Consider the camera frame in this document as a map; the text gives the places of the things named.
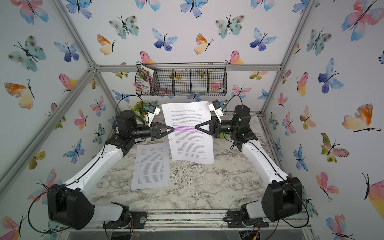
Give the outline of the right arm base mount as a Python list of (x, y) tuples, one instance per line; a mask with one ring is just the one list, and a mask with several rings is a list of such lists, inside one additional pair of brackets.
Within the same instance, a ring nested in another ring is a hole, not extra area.
[(269, 223), (263, 218), (250, 219), (243, 210), (227, 211), (223, 221), (229, 228), (267, 228)]

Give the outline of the document with purple highlight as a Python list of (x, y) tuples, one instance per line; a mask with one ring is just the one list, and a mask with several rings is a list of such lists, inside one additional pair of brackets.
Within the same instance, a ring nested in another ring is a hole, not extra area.
[(167, 126), (175, 131), (168, 135), (172, 160), (197, 164), (214, 163), (213, 137), (195, 129), (197, 124), (209, 121), (209, 102), (163, 104), (162, 110)]

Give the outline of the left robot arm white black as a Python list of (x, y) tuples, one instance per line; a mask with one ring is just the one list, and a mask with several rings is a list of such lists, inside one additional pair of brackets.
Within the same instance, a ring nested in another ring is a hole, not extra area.
[(162, 123), (145, 123), (134, 111), (122, 111), (113, 124), (112, 136), (101, 151), (77, 174), (64, 184), (52, 185), (47, 191), (48, 217), (51, 221), (74, 230), (92, 223), (111, 223), (116, 229), (133, 224), (128, 206), (111, 203), (94, 205), (89, 196), (96, 184), (139, 141), (161, 139), (174, 132)]

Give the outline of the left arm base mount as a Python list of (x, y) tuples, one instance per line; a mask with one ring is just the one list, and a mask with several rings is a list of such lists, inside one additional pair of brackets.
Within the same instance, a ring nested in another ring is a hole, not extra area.
[(123, 229), (144, 229), (148, 214), (147, 212), (125, 212), (119, 220), (109, 221), (103, 224), (105, 230), (123, 230)]

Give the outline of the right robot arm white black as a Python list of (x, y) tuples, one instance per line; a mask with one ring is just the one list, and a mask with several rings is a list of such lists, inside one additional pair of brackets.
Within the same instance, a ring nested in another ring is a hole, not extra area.
[(250, 108), (238, 105), (232, 119), (222, 120), (223, 109), (218, 101), (209, 103), (208, 107), (214, 115), (209, 121), (196, 125), (196, 130), (214, 138), (228, 134), (232, 146), (250, 160), (266, 184), (262, 200), (242, 205), (238, 219), (245, 226), (251, 226), (262, 218), (275, 222), (299, 214), (304, 206), (302, 183), (296, 177), (289, 177), (263, 149), (250, 127)]

